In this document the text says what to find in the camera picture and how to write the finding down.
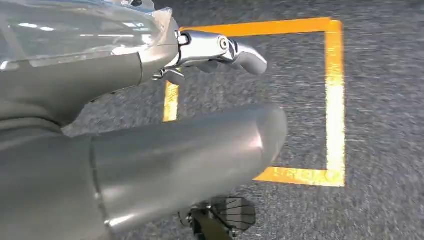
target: gray carpet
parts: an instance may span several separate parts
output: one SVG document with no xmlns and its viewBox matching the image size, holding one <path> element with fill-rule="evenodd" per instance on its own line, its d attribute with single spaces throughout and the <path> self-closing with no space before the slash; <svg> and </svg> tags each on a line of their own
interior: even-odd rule
<svg viewBox="0 0 424 240">
<path fill-rule="evenodd" d="M 181 26 L 332 17 L 343 23 L 346 187 L 254 182 L 233 191 L 258 207 L 242 240 L 424 239 L 424 1 L 174 0 Z M 285 106 L 289 137 L 276 166 L 324 169 L 322 33 L 244 37 L 270 61 L 260 78 L 241 71 L 186 71 L 179 117 L 257 102 Z M 158 123 L 164 83 L 87 105 L 69 135 Z M 128 240 L 189 240 L 175 216 Z"/>
</svg>

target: silver metal arm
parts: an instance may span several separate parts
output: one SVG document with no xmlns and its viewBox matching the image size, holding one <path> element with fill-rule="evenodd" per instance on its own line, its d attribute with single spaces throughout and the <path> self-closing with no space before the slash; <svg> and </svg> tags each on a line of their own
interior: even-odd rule
<svg viewBox="0 0 424 240">
<path fill-rule="evenodd" d="M 263 74 L 268 62 L 253 47 L 224 35 L 187 30 L 177 32 L 179 53 L 165 69 L 197 67 L 212 72 L 218 63 L 244 68 L 253 75 Z"/>
</svg>

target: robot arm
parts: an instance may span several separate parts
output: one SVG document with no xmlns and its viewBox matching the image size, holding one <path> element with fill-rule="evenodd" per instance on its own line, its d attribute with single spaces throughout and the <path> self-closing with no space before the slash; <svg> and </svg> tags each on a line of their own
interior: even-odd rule
<svg viewBox="0 0 424 240">
<path fill-rule="evenodd" d="M 0 1 L 0 239 L 109 239 L 248 183 L 277 158 L 287 126 L 275 104 L 62 134 L 89 101 L 158 72 L 210 63 L 266 69 L 256 51 L 222 35 L 179 33 L 167 13 L 103 1 Z M 148 33 L 138 35 L 140 23 L 151 23 Z M 196 55 L 202 45 L 208 51 Z"/>
</svg>

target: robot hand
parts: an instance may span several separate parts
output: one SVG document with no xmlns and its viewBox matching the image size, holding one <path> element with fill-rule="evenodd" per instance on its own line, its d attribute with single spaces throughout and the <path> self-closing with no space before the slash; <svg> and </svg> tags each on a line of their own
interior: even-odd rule
<svg viewBox="0 0 424 240">
<path fill-rule="evenodd" d="M 182 84 L 184 75 L 175 68 L 197 67 L 203 72 L 215 71 L 219 64 L 245 69 L 253 75 L 267 70 L 268 62 L 253 47 L 224 35 L 202 31 L 177 31 L 178 55 L 154 77 L 166 76 L 173 84 Z"/>
</svg>

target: screw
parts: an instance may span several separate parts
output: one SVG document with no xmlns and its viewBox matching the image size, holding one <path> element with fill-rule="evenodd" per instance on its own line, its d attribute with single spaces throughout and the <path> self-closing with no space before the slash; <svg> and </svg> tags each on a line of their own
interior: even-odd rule
<svg viewBox="0 0 424 240">
<path fill-rule="evenodd" d="M 227 50 L 228 49 L 228 42 L 227 39 L 224 37 L 221 37 L 219 39 L 219 46 L 221 47 L 222 50 Z"/>
<path fill-rule="evenodd" d="M 233 238 L 237 238 L 237 231 L 235 229 L 231 230 L 231 234 Z"/>
</svg>

